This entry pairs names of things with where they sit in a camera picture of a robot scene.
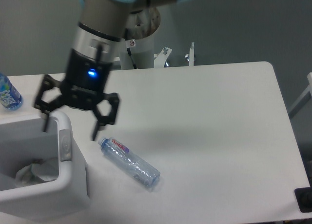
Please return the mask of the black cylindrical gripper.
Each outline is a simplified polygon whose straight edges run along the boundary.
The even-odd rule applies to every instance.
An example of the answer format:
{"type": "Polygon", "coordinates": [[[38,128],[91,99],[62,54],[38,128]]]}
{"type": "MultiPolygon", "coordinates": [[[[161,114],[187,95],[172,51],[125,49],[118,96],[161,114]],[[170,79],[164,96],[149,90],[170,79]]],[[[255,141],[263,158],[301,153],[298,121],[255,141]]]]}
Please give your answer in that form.
{"type": "Polygon", "coordinates": [[[104,93],[120,38],[110,36],[87,26],[78,26],[63,81],[45,74],[35,95],[33,107],[43,119],[42,131],[47,132],[50,115],[67,105],[92,110],[96,123],[92,141],[106,125],[116,123],[120,103],[118,93],[104,93]],[[106,100],[111,108],[102,115],[97,104],[106,100]]]}

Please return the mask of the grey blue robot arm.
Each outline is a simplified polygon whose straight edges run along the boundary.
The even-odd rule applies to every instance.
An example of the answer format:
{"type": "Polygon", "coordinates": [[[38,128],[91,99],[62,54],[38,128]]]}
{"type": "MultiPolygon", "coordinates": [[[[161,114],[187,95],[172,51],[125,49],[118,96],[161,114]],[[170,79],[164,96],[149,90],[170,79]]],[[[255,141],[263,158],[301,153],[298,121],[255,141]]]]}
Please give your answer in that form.
{"type": "Polygon", "coordinates": [[[49,121],[62,106],[92,111],[96,124],[92,139],[116,121],[119,96],[104,88],[113,66],[117,45],[124,37],[132,12],[188,0],[82,0],[83,9],[70,52],[65,77],[58,81],[44,75],[34,108],[49,121]]]}

